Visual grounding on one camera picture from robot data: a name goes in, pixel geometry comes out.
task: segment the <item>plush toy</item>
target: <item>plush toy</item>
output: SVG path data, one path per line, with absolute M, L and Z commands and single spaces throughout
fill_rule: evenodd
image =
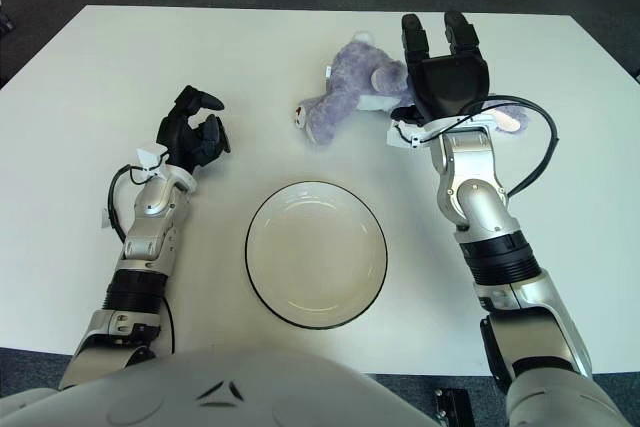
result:
M 391 112 L 412 104 L 406 65 L 375 47 L 369 33 L 358 32 L 327 68 L 327 93 L 300 102 L 295 124 L 312 142 L 326 145 L 333 140 L 338 124 L 354 110 Z M 529 122 L 520 107 L 499 107 L 488 113 L 494 115 L 502 132 L 523 132 Z

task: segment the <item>black cable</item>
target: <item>black cable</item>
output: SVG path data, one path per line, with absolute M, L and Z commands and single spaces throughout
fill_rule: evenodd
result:
M 169 325 L 171 326 L 171 353 L 176 353 L 176 329 L 173 325 L 173 314 L 171 313 L 171 307 L 169 307 L 169 301 L 166 297 L 162 297 L 164 306 L 167 308 L 167 315 L 169 316 Z
M 501 100 L 504 100 L 504 101 L 507 101 L 507 102 L 501 103 L 501 104 L 496 104 L 496 105 L 490 105 L 488 107 L 476 108 L 476 106 L 482 106 L 485 102 L 488 102 L 488 101 L 501 101 Z M 513 95 L 489 95 L 489 96 L 484 97 L 482 99 L 474 100 L 474 101 L 472 101 L 472 102 L 470 102 L 470 103 L 468 103 L 467 105 L 464 106 L 462 111 L 472 111 L 473 112 L 472 114 L 469 114 L 469 115 L 463 117 L 461 120 L 451 124 L 450 126 L 446 127 L 445 129 L 442 129 L 437 134 L 434 134 L 434 135 L 432 135 L 431 137 L 429 137 L 427 139 L 421 140 L 420 143 L 424 144 L 424 143 L 430 142 L 430 141 L 432 141 L 434 139 L 437 139 L 441 135 L 449 132 L 451 129 L 457 127 L 458 125 L 465 123 L 466 121 L 468 121 L 469 119 L 473 118 L 474 116 L 476 116 L 478 114 L 481 114 L 481 113 L 486 112 L 488 110 L 497 109 L 498 107 L 506 107 L 506 106 L 511 106 L 511 105 L 524 107 L 526 109 L 530 109 L 530 110 L 533 110 L 533 111 L 539 113 L 544 118 L 544 120 L 547 122 L 547 125 L 549 126 L 549 132 L 551 134 L 550 138 L 549 138 L 549 145 L 547 146 L 547 150 L 546 150 L 546 152 L 544 154 L 544 157 L 540 161 L 540 163 L 536 166 L 535 169 L 533 169 L 533 171 L 529 175 L 527 175 L 519 184 L 517 184 L 513 189 L 511 189 L 507 193 L 508 197 L 513 197 L 514 195 L 518 194 L 519 192 L 522 192 L 524 189 L 526 189 L 531 184 L 533 184 L 542 175 L 542 173 L 545 171 L 545 169 L 547 168 L 547 166 L 551 162 L 551 157 L 553 157 L 553 152 L 556 150 L 556 147 L 558 145 L 558 141 L 560 140 L 560 139 L 558 139 L 558 129 L 556 127 L 556 123 L 554 122 L 553 118 L 551 117 L 551 115 L 549 115 L 549 113 L 546 110 L 544 110 L 538 104 L 536 104 L 534 102 L 531 102 L 530 100 L 523 99 L 521 97 L 516 97 L 516 96 L 513 96 Z M 409 139 L 407 139 L 402 134 L 402 132 L 401 132 L 400 128 L 398 127 L 398 125 L 396 125 L 396 129 L 400 133 L 400 137 L 405 142 L 411 143 L 411 141 Z
M 131 165 L 129 168 L 129 178 L 131 179 L 131 183 L 133 185 L 144 185 L 147 182 L 149 182 L 151 179 L 153 179 L 153 177 L 147 177 L 145 180 L 143 180 L 142 182 L 136 182 L 136 180 L 133 178 L 133 171 L 134 170 L 144 170 L 142 167 L 138 167 L 137 165 Z
M 129 164 L 123 165 L 118 169 L 116 174 L 111 179 L 111 184 L 109 185 L 109 193 L 107 194 L 107 214 L 109 215 L 109 222 L 111 223 L 111 228 L 116 231 L 120 241 L 124 243 L 127 235 L 122 230 L 122 226 L 120 225 L 120 219 L 118 218 L 118 212 L 116 211 L 115 205 L 113 204 L 113 193 L 116 188 L 116 183 L 118 179 L 126 174 L 127 172 L 131 172 L 131 166 Z

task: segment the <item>black device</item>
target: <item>black device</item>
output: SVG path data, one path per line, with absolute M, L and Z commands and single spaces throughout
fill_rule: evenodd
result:
M 429 57 L 429 42 L 415 14 L 402 17 L 402 42 L 409 71 L 407 79 L 415 106 L 395 109 L 394 120 L 422 126 L 454 117 L 464 106 L 489 93 L 489 69 L 482 58 L 475 28 L 462 13 L 444 14 L 451 55 Z
M 214 114 L 195 129 L 189 125 L 189 117 L 200 109 L 224 110 L 224 104 L 213 95 L 187 85 L 169 115 L 162 119 L 156 138 L 156 142 L 167 147 L 167 164 L 181 167 L 190 174 L 197 165 L 207 165 L 223 151 L 231 152 L 222 121 Z

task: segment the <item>table surface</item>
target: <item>table surface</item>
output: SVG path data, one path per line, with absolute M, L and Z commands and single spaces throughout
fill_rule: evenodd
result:
M 420 14 L 432 55 L 447 52 L 442 14 Z M 100 307 L 120 251 L 101 229 L 113 173 L 135 162 L 191 84 L 219 96 L 232 153 L 196 173 L 168 286 L 177 350 L 304 349 L 363 372 L 487 374 L 485 315 L 436 206 L 427 150 L 385 145 L 388 119 L 359 112 L 327 148 L 294 128 L 301 99 L 324 92 L 324 70 L 355 31 L 402 58 L 400 13 L 86 7 L 0 91 L 0 345 L 69 354 Z M 640 86 L 569 17 L 469 14 L 491 91 L 529 98 L 555 118 L 548 171 L 516 196 L 518 217 L 590 350 L 594 370 L 640 370 Z M 495 135 L 505 186 L 541 157 L 534 119 Z M 244 265 L 249 222 L 274 191 L 322 180 L 354 192 L 385 233 L 380 296 L 327 331 L 289 325 L 254 294 Z M 132 220 L 138 188 L 117 205 Z M 157 351 L 168 348 L 167 330 Z

